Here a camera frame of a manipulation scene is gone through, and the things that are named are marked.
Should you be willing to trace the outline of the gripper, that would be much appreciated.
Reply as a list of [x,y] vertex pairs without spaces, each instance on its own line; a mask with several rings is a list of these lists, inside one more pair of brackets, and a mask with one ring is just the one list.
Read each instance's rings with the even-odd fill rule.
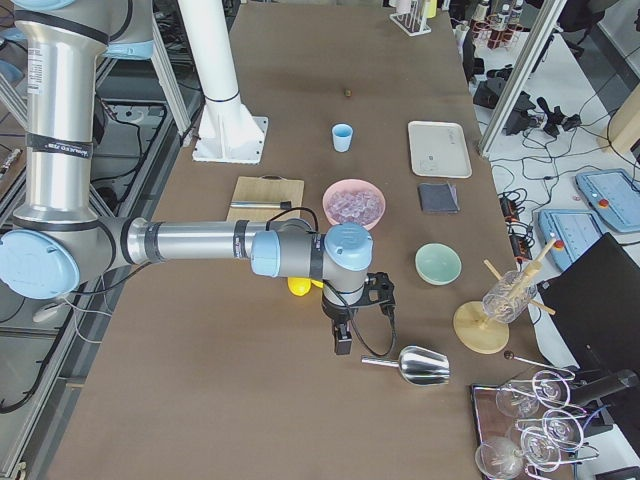
[[325,284],[323,286],[322,309],[331,320],[334,353],[336,355],[349,355],[352,346],[349,322],[357,312],[357,308],[351,305],[343,293],[338,291],[332,284]]

